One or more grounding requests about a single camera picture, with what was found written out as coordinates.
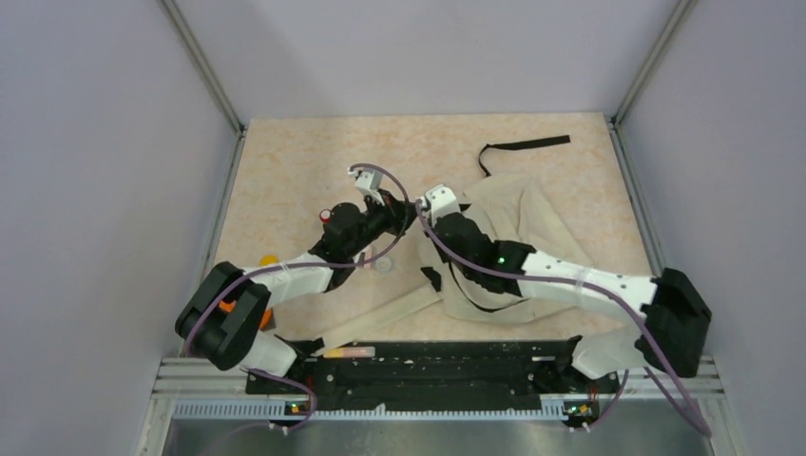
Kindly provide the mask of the cream canvas backpack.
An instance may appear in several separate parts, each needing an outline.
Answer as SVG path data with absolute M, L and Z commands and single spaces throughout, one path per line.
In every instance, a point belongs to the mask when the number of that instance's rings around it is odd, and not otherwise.
M 477 162 L 484 177 L 488 179 L 491 173 L 483 164 L 483 156 L 490 149 L 521 151 L 556 146 L 570 142 L 571 139 L 569 135 L 562 135 L 521 142 L 488 143 L 479 152 Z M 477 260 L 476 263 L 479 265 L 487 264 L 488 266 L 496 266 L 498 272 L 503 272 L 504 266 L 514 266 L 515 259 L 519 257 L 525 258 L 526 256 L 526 248 L 517 247 L 514 241 L 487 240 L 487 244 L 491 245 L 491 247 L 488 248 L 489 252 L 482 257 L 483 261 Z M 385 328 L 408 315 L 418 313 L 422 309 L 440 300 L 441 296 L 439 293 L 432 288 L 431 284 L 426 284 L 408 294 L 404 294 L 397 299 L 371 309 L 346 323 L 326 331 L 316 340 L 319 347 L 312 355 L 324 355 L 326 358 L 345 356 L 348 351 L 346 346 L 353 344 L 362 336 Z

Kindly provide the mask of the yellow pink highlighter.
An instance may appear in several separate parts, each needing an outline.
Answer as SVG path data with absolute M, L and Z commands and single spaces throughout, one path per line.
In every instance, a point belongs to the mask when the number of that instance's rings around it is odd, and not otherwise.
M 373 358 L 376 355 L 376 349 L 373 346 L 369 347 L 342 347 L 328 350 L 322 354 L 325 359 L 365 359 Z

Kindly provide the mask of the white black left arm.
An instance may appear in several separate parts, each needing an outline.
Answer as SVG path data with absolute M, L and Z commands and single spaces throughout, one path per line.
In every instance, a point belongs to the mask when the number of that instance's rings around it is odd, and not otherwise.
M 264 268 L 215 265 L 176 319 L 186 351 L 221 371 L 263 371 L 282 392 L 303 384 L 305 369 L 287 342 L 260 329 L 266 312 L 303 295 L 341 286 L 359 265 L 359 254 L 384 234 L 401 238 L 416 217 L 412 202 L 382 190 L 359 209 L 342 202 L 319 214 L 323 233 L 306 253 Z

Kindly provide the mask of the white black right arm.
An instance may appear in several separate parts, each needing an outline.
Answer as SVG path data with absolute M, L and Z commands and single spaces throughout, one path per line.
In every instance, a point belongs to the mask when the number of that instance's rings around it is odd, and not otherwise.
M 585 267 L 529 244 L 493 240 L 459 212 L 423 226 L 450 270 L 487 292 L 559 301 L 624 322 L 572 341 L 557 366 L 565 389 L 582 391 L 606 373 L 642 367 L 697 375 L 712 312 L 684 272 L 620 275 Z

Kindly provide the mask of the small round clear cap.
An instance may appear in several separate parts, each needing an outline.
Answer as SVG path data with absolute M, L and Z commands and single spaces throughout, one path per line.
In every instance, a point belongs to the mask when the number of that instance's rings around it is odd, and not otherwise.
M 383 256 L 374 262 L 374 269 L 381 274 L 388 274 L 393 270 L 394 262 L 388 256 Z

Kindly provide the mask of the aluminium frame rail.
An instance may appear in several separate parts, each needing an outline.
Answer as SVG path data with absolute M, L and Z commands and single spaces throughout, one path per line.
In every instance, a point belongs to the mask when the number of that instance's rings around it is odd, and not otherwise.
M 234 105 L 228 97 L 215 69 L 206 57 L 202 45 L 185 18 L 179 3 L 174 0 L 158 0 L 157 4 L 163 10 L 171 28 L 173 28 L 181 41 L 184 52 L 214 105 L 235 135 L 241 137 L 246 127 L 236 113 Z

